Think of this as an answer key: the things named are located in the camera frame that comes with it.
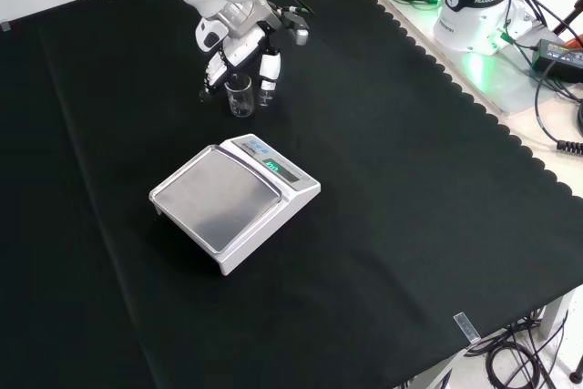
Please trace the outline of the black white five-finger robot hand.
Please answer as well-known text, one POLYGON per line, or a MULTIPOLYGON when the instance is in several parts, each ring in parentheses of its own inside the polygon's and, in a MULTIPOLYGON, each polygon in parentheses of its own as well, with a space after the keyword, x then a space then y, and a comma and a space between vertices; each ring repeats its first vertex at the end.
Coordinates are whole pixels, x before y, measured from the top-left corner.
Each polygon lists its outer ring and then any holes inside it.
POLYGON ((212 96, 260 56, 258 101, 262 107, 267 107, 274 98, 281 73, 281 52, 270 40, 274 32, 275 29, 266 22, 259 22, 242 37, 225 35, 220 41, 217 40, 210 47, 213 55, 205 70, 203 91, 212 96))

